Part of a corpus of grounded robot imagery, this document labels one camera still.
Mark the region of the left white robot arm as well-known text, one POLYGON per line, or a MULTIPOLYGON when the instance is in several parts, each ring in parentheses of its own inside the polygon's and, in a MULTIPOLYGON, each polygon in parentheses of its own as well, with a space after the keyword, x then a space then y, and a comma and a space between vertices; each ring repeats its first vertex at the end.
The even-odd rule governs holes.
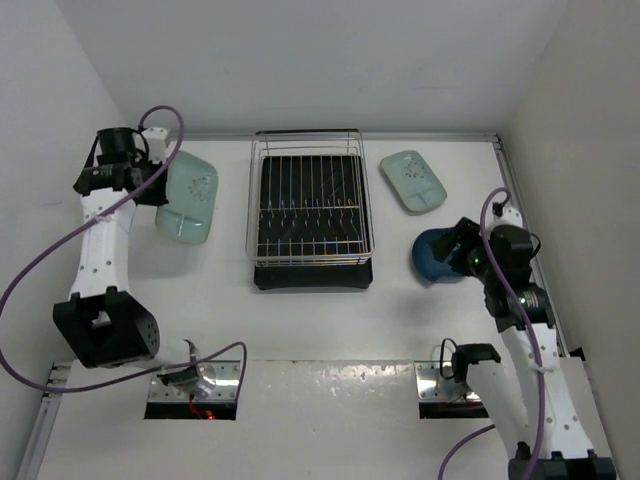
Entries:
POLYGON ((167 204, 167 176, 129 195, 165 163, 169 131, 161 127, 98 131, 73 185, 85 231, 76 278, 53 321, 86 368, 137 366, 182 370, 191 342, 163 337, 154 315, 130 291, 129 234, 139 206, 167 204))

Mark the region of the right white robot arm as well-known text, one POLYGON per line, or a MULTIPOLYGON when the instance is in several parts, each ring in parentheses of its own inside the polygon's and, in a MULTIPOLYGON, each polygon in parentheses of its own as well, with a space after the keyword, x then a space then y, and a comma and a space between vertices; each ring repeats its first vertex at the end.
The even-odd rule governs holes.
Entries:
POLYGON ((478 279, 485 306, 507 348, 516 378, 506 375, 496 348, 461 344, 453 379, 476 393, 508 455, 511 479, 614 479, 576 412, 560 366, 555 320, 546 291, 532 279, 537 251, 516 216, 490 229, 468 218, 431 243, 436 260, 478 279))

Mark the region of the light green rectangular plate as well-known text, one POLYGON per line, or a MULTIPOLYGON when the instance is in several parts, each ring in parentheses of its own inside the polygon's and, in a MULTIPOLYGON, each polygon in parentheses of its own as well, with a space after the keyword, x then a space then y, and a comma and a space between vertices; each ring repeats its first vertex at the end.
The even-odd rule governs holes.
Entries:
POLYGON ((180 151, 168 169, 168 203, 157 209, 156 229, 183 244, 203 244, 210 233, 219 175, 205 160, 180 151))

